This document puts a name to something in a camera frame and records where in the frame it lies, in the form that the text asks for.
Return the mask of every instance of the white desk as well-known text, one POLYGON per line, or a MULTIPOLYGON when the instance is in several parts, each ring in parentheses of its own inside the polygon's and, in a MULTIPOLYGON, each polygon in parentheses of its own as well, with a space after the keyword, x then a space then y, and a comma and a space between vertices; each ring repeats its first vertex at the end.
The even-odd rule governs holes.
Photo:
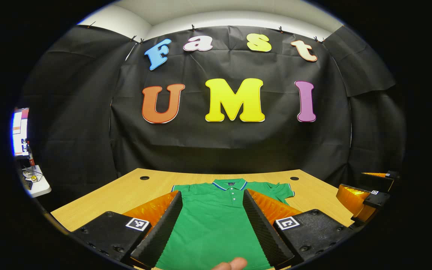
POLYGON ((33 187, 31 188, 31 190, 25 189, 26 192, 33 198, 47 194, 51 191, 51 187, 48 181, 46 181, 44 175, 39 174, 39 173, 43 173, 39 168, 39 165, 35 165, 34 171, 38 172, 38 173, 33 172, 33 176, 36 176, 39 179, 39 181, 33 182, 33 187))

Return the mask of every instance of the computer monitor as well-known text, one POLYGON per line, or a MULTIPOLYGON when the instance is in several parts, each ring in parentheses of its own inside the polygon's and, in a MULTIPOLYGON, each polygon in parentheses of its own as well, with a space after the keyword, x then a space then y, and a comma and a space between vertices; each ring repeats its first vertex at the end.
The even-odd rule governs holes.
POLYGON ((16 159, 29 159, 27 126, 29 108, 16 109, 12 115, 12 147, 16 159))

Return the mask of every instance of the orange letter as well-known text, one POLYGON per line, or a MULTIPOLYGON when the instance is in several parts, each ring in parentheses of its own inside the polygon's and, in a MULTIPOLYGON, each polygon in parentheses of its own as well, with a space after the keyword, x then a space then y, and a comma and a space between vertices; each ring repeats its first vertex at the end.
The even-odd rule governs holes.
POLYGON ((316 62, 316 60, 318 59, 315 55, 311 55, 309 53, 308 50, 312 49, 311 46, 305 44, 303 41, 301 40, 297 40, 297 41, 293 41, 291 43, 291 45, 295 46, 296 49, 298 49, 298 53, 300 54, 300 56, 307 60, 307 61, 311 61, 311 62, 316 62))
POLYGON ((164 113, 156 111, 156 100, 158 93, 163 90, 161 87, 146 87, 142 90, 144 98, 142 100, 142 117, 149 123, 167 123, 173 120, 178 114, 180 109, 180 95, 181 91, 185 88, 184 84, 171 84, 168 85, 167 90, 169 95, 168 110, 164 113))

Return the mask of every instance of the blue letter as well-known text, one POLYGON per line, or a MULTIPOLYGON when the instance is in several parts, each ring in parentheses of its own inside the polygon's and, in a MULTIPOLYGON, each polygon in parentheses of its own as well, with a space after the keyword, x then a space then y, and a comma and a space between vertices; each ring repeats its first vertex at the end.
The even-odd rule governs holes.
POLYGON ((158 66, 161 66, 162 63, 166 62, 166 60, 168 60, 168 57, 162 57, 161 54, 168 54, 170 52, 168 46, 166 46, 170 43, 171 39, 166 38, 144 53, 144 55, 149 57, 149 61, 151 61, 149 70, 154 70, 158 66))

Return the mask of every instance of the polo shirt collar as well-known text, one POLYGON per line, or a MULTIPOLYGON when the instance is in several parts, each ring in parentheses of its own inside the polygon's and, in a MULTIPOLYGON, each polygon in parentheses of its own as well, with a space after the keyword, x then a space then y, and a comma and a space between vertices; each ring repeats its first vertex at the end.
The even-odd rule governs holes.
POLYGON ((245 179, 238 178, 238 179, 215 179, 213 181, 213 185, 216 186, 216 188, 219 188, 221 190, 228 190, 228 188, 237 188, 239 190, 243 190, 246 187, 246 184, 248 182, 245 179))

